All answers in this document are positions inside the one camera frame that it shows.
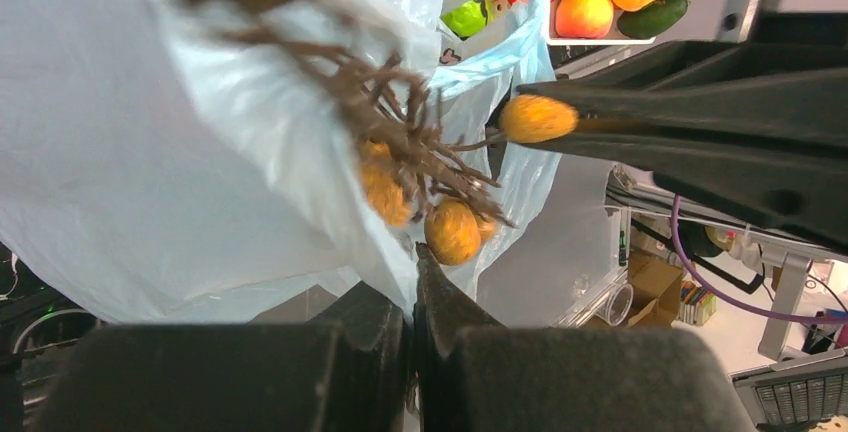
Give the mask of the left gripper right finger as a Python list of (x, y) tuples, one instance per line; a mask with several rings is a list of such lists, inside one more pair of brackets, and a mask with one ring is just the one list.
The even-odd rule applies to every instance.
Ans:
[(509, 328), (425, 244), (414, 309), (425, 431), (748, 431), (721, 365), (670, 328)]

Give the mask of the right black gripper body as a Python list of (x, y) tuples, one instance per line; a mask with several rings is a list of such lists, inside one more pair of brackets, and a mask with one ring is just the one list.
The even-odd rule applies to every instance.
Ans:
[(578, 79), (521, 85), (517, 114), (575, 126), (541, 150), (833, 251), (847, 247), (847, 16), (768, 12), (743, 42), (673, 41)]

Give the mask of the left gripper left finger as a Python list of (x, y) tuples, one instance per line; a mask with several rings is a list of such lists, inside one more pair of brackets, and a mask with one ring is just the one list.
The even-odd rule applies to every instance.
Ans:
[(37, 431), (398, 431), (408, 329), (358, 284), (303, 323), (110, 326), (73, 349)]

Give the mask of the brown longan fruit bunch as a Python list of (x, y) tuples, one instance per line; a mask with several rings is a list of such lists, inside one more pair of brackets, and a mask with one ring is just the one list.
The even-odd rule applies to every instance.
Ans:
[[(185, 1), (195, 7), (209, 0)], [(442, 107), (430, 104), (424, 79), (403, 69), (398, 53), (372, 65), (347, 46), (289, 38), (265, 19), (275, 8), (308, 1), (357, 30), (362, 13), (341, 0), (230, 1), (252, 24), (226, 32), (226, 40), (280, 48), (336, 100), (358, 149), (367, 200), (386, 224), (422, 223), (436, 261), (453, 266), (470, 261), (507, 223), (489, 193), (496, 181), (464, 162), (470, 143), (443, 141)]]

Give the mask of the light blue plastic bag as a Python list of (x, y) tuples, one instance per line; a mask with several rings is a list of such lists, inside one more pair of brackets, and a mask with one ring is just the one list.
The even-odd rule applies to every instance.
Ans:
[[(310, 2), (272, 28), (400, 52), (445, 100), (447, 138), (477, 139), (511, 85), (549, 79), (546, 0), (489, 0), (465, 40), (441, 16), (470, 0)], [(1, 0), (1, 239), (108, 322), (246, 322), (320, 285), (364, 281), (405, 311), (408, 242), (367, 205), (334, 101), (268, 46), (227, 43), (229, 0)]]

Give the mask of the dark green avocado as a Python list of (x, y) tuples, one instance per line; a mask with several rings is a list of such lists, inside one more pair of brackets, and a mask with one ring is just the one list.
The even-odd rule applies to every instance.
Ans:
[(689, 0), (655, 0), (638, 11), (623, 12), (617, 19), (617, 29), (625, 37), (647, 40), (673, 27), (689, 5)]

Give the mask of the white fruit basket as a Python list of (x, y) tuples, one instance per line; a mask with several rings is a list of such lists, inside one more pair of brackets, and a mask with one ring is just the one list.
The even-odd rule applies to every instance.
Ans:
[(542, 31), (548, 45), (644, 45), (656, 38), (627, 37), (617, 28), (621, 12), (612, 0), (557, 0), (550, 3)]

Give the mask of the orange peach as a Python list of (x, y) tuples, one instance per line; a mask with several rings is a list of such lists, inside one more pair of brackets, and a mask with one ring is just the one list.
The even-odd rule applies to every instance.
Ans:
[(561, 38), (600, 39), (610, 31), (614, 16), (611, 0), (560, 0), (554, 29)]

